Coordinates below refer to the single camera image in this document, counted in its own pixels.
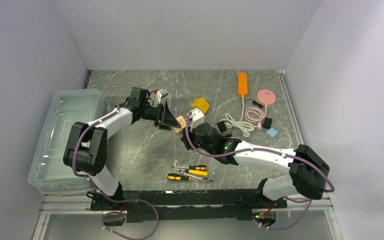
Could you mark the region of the beige wooden cube socket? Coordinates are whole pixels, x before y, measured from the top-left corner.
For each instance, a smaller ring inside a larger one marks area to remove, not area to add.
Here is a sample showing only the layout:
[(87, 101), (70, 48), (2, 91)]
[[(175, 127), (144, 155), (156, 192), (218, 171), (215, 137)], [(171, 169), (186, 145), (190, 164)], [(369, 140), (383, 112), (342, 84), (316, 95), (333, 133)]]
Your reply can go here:
[(175, 133), (175, 134), (179, 134), (182, 132), (182, 130), (186, 127), (186, 120), (185, 118), (180, 115), (176, 118), (177, 122), (180, 124), (180, 127), (171, 127), (171, 130)]

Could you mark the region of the yellow cube socket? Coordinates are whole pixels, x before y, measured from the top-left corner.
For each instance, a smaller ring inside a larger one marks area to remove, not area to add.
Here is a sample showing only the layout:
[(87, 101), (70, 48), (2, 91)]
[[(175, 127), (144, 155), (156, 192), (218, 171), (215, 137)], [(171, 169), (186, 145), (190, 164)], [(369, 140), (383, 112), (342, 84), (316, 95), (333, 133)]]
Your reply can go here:
[(210, 108), (210, 105), (204, 97), (199, 97), (193, 101), (191, 108), (199, 109), (203, 114), (206, 114)]

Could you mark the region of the black adapter with cable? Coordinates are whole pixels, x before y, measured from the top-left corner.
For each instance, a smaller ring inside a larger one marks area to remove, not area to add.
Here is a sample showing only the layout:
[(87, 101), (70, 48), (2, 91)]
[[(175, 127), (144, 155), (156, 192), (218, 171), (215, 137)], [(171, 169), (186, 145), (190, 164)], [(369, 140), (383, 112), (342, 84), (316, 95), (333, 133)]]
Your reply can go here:
[(233, 125), (227, 121), (227, 120), (221, 120), (217, 124), (217, 127), (219, 129), (219, 132), (224, 136), (224, 137), (232, 137), (232, 132), (233, 132)]

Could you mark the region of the blue usb charger plug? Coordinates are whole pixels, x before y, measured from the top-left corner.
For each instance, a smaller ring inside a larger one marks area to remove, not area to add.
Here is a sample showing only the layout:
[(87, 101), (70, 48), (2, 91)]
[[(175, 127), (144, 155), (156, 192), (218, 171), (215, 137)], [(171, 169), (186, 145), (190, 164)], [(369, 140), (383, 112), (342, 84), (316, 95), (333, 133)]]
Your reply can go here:
[(269, 130), (267, 130), (266, 133), (267, 133), (272, 139), (275, 138), (275, 137), (279, 134), (279, 132), (278, 132), (275, 128), (273, 128), (273, 127), (271, 127)]

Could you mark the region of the round pink power socket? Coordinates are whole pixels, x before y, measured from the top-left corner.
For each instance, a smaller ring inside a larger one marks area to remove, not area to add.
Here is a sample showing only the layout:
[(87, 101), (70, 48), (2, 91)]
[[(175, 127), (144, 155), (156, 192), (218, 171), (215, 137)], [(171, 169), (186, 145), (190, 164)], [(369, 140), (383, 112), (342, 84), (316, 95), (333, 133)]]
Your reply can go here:
[(276, 94), (269, 89), (259, 90), (256, 97), (258, 102), (265, 106), (272, 106), (277, 100)]

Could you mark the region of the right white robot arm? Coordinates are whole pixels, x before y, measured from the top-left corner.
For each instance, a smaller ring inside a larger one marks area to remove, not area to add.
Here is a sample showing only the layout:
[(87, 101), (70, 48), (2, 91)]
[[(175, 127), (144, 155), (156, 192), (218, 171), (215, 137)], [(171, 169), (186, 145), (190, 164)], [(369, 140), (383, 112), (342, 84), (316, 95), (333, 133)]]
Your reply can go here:
[(300, 194), (310, 200), (320, 200), (324, 193), (334, 191), (329, 180), (329, 165), (308, 145), (297, 148), (272, 148), (244, 140), (222, 136), (207, 122), (182, 130), (181, 140), (187, 150), (213, 158), (224, 165), (250, 165), (275, 170), (277, 178), (263, 179), (255, 194), (256, 203), (269, 207), (274, 201)]

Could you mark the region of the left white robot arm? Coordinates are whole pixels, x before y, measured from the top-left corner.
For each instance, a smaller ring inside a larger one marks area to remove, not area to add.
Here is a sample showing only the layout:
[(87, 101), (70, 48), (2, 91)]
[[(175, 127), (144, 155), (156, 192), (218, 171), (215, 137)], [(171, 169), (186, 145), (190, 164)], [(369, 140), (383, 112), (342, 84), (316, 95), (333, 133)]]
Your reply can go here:
[(90, 122), (75, 122), (70, 130), (62, 157), (75, 176), (85, 178), (97, 193), (104, 196), (104, 204), (111, 210), (124, 203), (123, 186), (106, 166), (108, 140), (115, 133), (143, 119), (152, 121), (160, 130), (170, 131), (181, 124), (170, 112), (167, 103), (153, 106), (151, 92), (134, 87), (125, 102), (108, 114)]

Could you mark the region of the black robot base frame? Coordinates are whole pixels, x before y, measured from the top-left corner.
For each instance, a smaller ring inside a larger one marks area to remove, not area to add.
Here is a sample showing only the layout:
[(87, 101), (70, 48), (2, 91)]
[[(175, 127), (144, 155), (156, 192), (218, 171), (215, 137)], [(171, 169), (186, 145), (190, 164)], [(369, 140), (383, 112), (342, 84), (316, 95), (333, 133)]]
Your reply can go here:
[(257, 188), (124, 190), (119, 202), (89, 191), (93, 212), (126, 212), (127, 223), (168, 220), (236, 219), (251, 221), (258, 210), (285, 209), (282, 198), (270, 200)]

